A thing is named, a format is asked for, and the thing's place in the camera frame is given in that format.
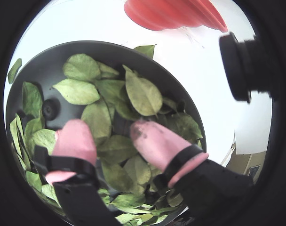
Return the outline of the pink-tipped black gripper finger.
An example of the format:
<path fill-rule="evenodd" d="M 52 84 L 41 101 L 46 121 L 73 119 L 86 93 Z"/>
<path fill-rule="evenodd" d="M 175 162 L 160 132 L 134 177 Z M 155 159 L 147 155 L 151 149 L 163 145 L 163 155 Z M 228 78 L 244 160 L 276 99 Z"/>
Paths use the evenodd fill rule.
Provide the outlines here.
<path fill-rule="evenodd" d="M 118 226 L 98 190 L 96 146 L 88 125 L 69 120 L 56 132 L 52 154 L 45 147 L 34 148 L 34 164 L 54 188 L 67 218 L 75 226 Z"/>
<path fill-rule="evenodd" d="M 198 145 L 154 121 L 134 122 L 130 136 L 140 155 L 161 172 L 155 187 L 180 194 L 195 226 L 218 225 L 254 185 L 251 177 L 209 160 Z"/>

